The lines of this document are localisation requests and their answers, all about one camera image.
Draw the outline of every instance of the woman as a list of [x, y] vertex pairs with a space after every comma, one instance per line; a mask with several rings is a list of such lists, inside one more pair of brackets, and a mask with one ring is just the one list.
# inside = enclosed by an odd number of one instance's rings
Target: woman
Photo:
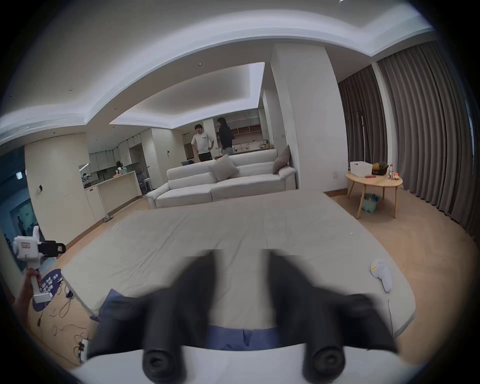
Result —
[[120, 171], [123, 169], [123, 164], [119, 161], [117, 161], [117, 169], [115, 170], [115, 173], [120, 173]]
[[218, 126], [218, 136], [222, 144], [222, 154], [233, 155], [232, 141], [235, 139], [235, 136], [230, 131], [230, 127], [223, 117], [218, 118], [216, 123]]

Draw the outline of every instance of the beige throw pillow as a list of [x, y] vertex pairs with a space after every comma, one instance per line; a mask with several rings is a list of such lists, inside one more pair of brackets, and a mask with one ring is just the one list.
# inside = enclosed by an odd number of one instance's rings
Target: beige throw pillow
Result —
[[273, 163], [273, 174], [276, 175], [281, 168], [283, 168], [288, 164], [289, 160], [290, 160], [290, 145], [287, 145], [287, 147], [282, 151], [281, 154], [278, 155], [278, 157], [275, 159]]
[[226, 180], [239, 171], [228, 155], [218, 159], [213, 165], [210, 165], [209, 168], [218, 181]]

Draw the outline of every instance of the wooden floor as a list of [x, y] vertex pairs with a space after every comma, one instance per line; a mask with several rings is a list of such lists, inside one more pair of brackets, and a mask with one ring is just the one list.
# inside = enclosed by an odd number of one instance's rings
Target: wooden floor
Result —
[[[350, 199], [346, 195], [332, 197], [345, 210], [356, 215], [361, 186], [354, 188]], [[367, 192], [382, 195], [381, 190]], [[374, 214], [362, 212], [360, 222], [386, 248], [405, 274], [417, 306], [417, 318], [398, 338], [400, 356], [411, 364], [428, 361], [441, 346], [453, 326], [468, 295], [477, 270], [478, 249], [464, 230], [439, 212], [434, 206], [399, 189], [398, 219], [393, 218], [394, 190], [385, 191]], [[83, 247], [111, 228], [119, 220], [138, 210], [150, 209], [147, 200], [133, 202], [117, 212], [114, 218], [87, 234], [56, 261], [54, 268], [63, 268]], [[31, 332], [40, 345], [61, 366], [78, 365], [76, 342], [93, 338], [96, 323], [79, 301], [73, 299], [67, 314], [64, 293], [56, 296], [41, 312], [28, 314]]]
[[[332, 199], [355, 217], [361, 188], [355, 185], [350, 198]], [[367, 187], [367, 192], [382, 198], [381, 188]], [[385, 247], [412, 288], [417, 317], [397, 341], [404, 360], [421, 364], [433, 356], [457, 321], [478, 273], [479, 250], [460, 225], [433, 205], [401, 188], [398, 193], [397, 219], [395, 189], [386, 188], [385, 201], [373, 214], [362, 211], [360, 222]]]

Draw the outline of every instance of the ceiling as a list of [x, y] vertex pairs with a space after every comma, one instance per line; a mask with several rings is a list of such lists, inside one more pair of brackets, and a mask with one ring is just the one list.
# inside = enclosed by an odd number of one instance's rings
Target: ceiling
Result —
[[251, 63], [185, 80], [141, 101], [110, 124], [173, 129], [216, 114], [257, 108], [264, 66]]
[[164, 89], [128, 112], [173, 118], [210, 105], [250, 97], [249, 65], [206, 73]]
[[[432, 31], [413, 7], [388, 0], [114, 5], [71, 1], [38, 36], [3, 95], [0, 154], [53, 132], [87, 132], [89, 148], [111, 146], [123, 137], [121, 125], [135, 134], [133, 126], [174, 128], [239, 110], [231, 103], [244, 100], [242, 69], [232, 67], [268, 62], [279, 39], [326, 46], [338, 80], [368, 65], [368, 58]], [[229, 75], [222, 78], [221, 71]], [[228, 88], [223, 103], [210, 81]], [[198, 89], [202, 97], [195, 97]], [[147, 124], [152, 116], [159, 125]]]

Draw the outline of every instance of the white t-shirt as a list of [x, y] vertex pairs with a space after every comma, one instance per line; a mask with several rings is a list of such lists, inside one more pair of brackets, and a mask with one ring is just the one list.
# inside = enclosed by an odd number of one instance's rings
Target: white t-shirt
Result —
[[199, 154], [208, 153], [210, 152], [208, 150], [208, 147], [212, 141], [213, 139], [210, 137], [210, 135], [207, 134], [207, 132], [203, 131], [203, 133], [201, 134], [195, 134], [195, 136], [192, 138], [192, 145], [194, 145], [195, 142], [197, 143], [197, 149]]

